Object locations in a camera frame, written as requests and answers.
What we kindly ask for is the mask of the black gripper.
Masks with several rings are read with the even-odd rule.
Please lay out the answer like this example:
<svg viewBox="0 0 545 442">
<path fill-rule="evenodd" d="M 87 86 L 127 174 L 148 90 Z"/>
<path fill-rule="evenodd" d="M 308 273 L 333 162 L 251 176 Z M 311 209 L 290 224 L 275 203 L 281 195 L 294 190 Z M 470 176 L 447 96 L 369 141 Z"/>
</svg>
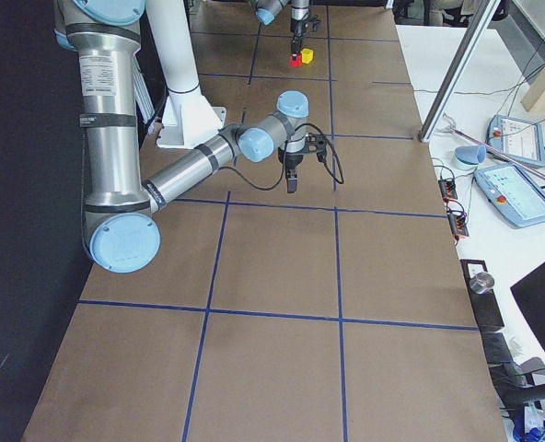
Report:
<svg viewBox="0 0 545 442">
<path fill-rule="evenodd" d="M 284 167 L 286 191 L 295 193 L 297 191 L 297 166 L 303 161 L 304 155 L 300 152 L 286 152 L 282 148 L 277 149 L 279 162 Z"/>
<path fill-rule="evenodd" d="M 307 33 L 307 18 L 292 18 L 290 21 L 290 31 L 293 33 L 293 39 L 291 40 L 291 56 L 297 57 L 299 55 L 299 41 L 302 40 Z"/>
</svg>

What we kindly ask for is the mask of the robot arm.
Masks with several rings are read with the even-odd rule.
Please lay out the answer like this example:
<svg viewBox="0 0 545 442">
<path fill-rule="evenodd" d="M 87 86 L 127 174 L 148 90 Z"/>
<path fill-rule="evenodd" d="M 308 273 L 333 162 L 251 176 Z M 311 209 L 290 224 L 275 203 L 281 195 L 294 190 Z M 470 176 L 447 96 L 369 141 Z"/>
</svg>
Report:
<svg viewBox="0 0 545 442">
<path fill-rule="evenodd" d="M 56 39 L 79 58 L 92 189 L 83 203 L 83 240 L 99 266 L 135 272 L 157 255 L 153 214 L 238 156 L 259 162 L 305 143 L 307 96 L 282 93 L 275 111 L 250 125 L 224 124 L 201 91 L 180 1 L 58 1 Z M 135 87 L 141 76 L 140 19 L 147 17 L 166 81 L 164 130 L 182 158 L 148 179 L 140 174 Z"/>
<path fill-rule="evenodd" d="M 249 5 L 254 9 L 260 23 L 265 26 L 272 24 L 282 10 L 287 5 L 291 5 L 290 32 L 293 34 L 291 62 L 296 63 L 300 60 L 306 33 L 318 20 L 310 14 L 310 2 L 308 0 L 249 0 Z"/>
</svg>

